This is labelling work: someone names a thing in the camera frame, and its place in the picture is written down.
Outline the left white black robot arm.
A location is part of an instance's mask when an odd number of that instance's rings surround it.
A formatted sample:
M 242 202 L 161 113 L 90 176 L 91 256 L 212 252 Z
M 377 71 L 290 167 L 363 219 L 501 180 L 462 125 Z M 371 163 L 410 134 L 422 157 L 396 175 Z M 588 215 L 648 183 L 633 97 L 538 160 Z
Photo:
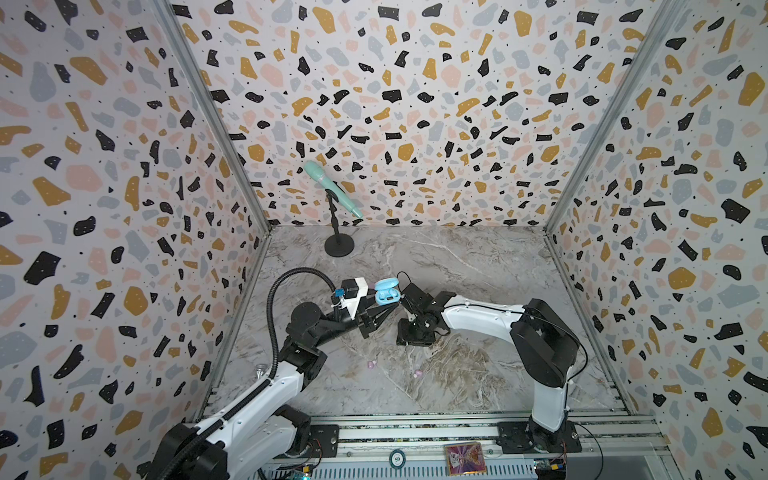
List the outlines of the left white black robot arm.
M 278 353 L 277 371 L 267 374 L 229 405 L 196 425 L 180 423 L 163 437 L 149 479 L 244 479 L 275 457 L 302 456 L 310 417 L 289 405 L 319 374 L 325 343 L 352 330 L 376 331 L 398 307 L 372 297 L 324 313 L 312 302 L 296 306 Z

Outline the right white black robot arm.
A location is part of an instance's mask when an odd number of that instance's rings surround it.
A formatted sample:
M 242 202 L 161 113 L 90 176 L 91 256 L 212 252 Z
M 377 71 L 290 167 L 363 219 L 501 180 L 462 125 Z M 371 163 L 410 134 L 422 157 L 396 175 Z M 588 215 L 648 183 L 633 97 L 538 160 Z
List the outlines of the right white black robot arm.
M 533 407 L 523 449 L 563 452 L 572 439 L 567 394 L 581 342 L 540 299 L 525 305 L 471 300 L 453 292 L 437 296 L 409 284 L 400 297 L 408 316 L 398 323 L 397 343 L 430 346 L 442 334 L 470 331 L 513 345 L 534 385 Z

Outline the blue earbud case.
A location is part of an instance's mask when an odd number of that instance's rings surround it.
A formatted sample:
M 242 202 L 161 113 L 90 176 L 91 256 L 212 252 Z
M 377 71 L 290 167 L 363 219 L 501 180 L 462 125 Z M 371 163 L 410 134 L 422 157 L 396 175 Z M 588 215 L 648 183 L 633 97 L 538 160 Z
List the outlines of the blue earbud case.
M 401 299 L 399 280 L 395 277 L 382 279 L 375 286 L 375 301 L 379 306 L 398 303 Z

